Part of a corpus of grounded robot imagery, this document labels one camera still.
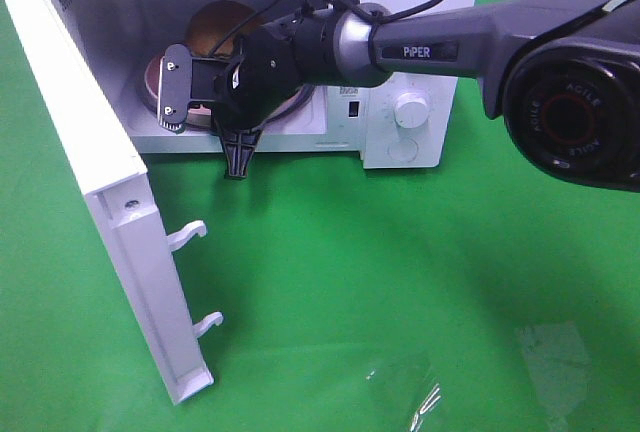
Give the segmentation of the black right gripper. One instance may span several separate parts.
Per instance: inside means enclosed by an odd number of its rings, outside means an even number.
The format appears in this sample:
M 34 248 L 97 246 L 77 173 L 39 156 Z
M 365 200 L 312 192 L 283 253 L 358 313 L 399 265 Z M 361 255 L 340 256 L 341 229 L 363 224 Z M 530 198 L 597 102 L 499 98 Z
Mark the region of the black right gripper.
M 228 60 L 192 62 L 189 102 L 211 110 L 226 158 L 226 178 L 247 178 L 263 123 L 299 90 L 291 41 L 271 27 L 237 36 Z

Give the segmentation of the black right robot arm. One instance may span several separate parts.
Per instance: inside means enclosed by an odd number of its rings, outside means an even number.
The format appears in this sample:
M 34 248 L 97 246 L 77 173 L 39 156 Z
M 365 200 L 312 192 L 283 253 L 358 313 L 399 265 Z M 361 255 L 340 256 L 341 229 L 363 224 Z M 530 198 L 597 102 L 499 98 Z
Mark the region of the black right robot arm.
M 376 87 L 395 72 L 467 77 L 541 171 L 639 188 L 639 1 L 513 0 L 394 20 L 376 5 L 296 13 L 192 63 L 229 171 L 244 176 L 259 129 L 304 85 Z

